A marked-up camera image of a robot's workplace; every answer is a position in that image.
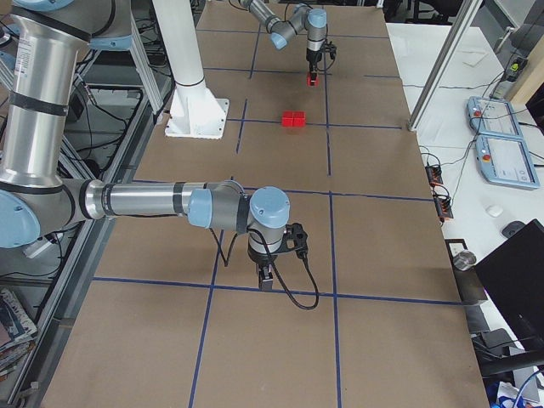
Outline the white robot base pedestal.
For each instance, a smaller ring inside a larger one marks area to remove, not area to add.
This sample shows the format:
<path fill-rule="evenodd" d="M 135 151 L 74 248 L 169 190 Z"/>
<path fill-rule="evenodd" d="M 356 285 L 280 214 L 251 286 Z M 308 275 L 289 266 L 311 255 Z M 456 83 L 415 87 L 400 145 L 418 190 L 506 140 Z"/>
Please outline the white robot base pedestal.
<path fill-rule="evenodd" d="M 165 134 L 221 139 L 230 102 L 207 87 L 189 1 L 153 2 L 175 89 Z"/>

